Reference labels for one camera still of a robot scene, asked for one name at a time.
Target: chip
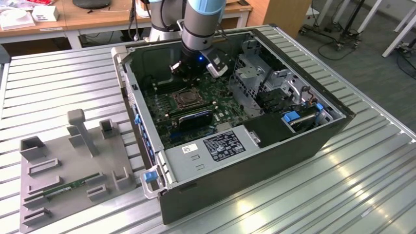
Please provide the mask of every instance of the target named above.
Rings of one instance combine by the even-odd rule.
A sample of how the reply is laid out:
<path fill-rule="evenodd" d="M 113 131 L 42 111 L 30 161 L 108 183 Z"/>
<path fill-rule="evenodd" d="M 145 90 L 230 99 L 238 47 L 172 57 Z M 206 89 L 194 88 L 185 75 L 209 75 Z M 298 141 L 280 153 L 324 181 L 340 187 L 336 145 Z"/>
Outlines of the chip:
<path fill-rule="evenodd" d="M 172 94 L 178 109 L 204 104 L 200 93 L 196 89 L 185 90 Z"/>

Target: handle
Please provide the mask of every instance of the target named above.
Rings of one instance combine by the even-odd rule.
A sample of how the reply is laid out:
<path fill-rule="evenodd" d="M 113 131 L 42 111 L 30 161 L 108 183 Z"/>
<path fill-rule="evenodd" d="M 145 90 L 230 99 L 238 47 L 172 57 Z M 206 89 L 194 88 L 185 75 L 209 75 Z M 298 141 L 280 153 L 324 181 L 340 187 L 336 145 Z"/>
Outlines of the handle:
<path fill-rule="evenodd" d="M 153 199 L 157 197 L 157 194 L 166 189 L 166 187 L 162 186 L 161 184 L 161 180 L 160 180 L 160 174 L 157 172 L 157 167 L 158 165 L 154 165 L 150 169 L 145 170 L 141 174 L 140 174 L 140 182 L 141 182 L 141 186 L 142 186 L 142 190 L 144 190 L 144 196 L 148 198 L 148 199 Z M 158 189 L 157 190 L 150 190 L 149 188 L 149 184 L 148 182 L 145 181 L 145 173 L 148 172 L 156 172 L 157 173 L 157 184 L 158 184 Z"/>

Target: aluminum slats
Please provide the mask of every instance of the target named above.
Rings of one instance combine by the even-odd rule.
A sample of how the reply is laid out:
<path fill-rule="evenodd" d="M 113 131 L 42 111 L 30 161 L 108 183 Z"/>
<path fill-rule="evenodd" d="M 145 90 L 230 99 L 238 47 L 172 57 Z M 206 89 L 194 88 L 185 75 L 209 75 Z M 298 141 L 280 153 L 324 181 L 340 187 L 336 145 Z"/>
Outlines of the aluminum slats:
<path fill-rule="evenodd" d="M 416 230 L 414 135 L 280 30 L 257 29 L 357 113 L 344 131 L 313 158 L 168 226 L 161 223 L 157 200 L 148 200 L 138 187 L 33 233 L 386 234 Z M 144 170 L 113 83 L 109 49 L 14 57 L 5 67 L 13 73 L 5 73 L 5 93 L 0 91 L 5 97 L 0 100 L 0 233 L 18 231 L 18 139 L 33 134 L 42 140 L 64 136 L 68 110 L 85 110 L 88 127 L 106 117 L 118 122 L 134 176 Z"/>

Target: green circuit board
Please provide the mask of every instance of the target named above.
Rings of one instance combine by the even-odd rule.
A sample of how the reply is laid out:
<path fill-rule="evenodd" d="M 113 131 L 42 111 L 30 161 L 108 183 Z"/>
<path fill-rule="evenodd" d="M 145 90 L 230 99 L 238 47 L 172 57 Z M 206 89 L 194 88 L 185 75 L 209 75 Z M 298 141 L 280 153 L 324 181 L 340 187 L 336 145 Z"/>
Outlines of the green circuit board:
<path fill-rule="evenodd" d="M 228 78 L 212 79 L 205 75 L 198 78 L 197 85 L 172 93 L 157 94 L 153 90 L 144 91 L 144 100 L 165 149 L 217 133 L 216 126 L 222 123 L 234 127 L 248 119 L 228 90 L 228 82 Z M 202 111 L 213 113 L 210 124 L 177 133 L 174 122 L 180 117 Z"/>

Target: blue drive latch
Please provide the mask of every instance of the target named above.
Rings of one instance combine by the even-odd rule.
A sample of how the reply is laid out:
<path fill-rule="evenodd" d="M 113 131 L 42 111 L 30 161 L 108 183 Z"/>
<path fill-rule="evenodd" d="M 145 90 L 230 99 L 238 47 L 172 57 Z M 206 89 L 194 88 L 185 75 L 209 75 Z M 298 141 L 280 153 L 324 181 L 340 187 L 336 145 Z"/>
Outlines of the blue drive latch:
<path fill-rule="evenodd" d="M 296 111 L 292 111 L 289 113 L 285 113 L 284 115 L 284 120 L 289 123 L 290 121 L 296 120 L 300 118 L 300 115 L 297 114 Z"/>

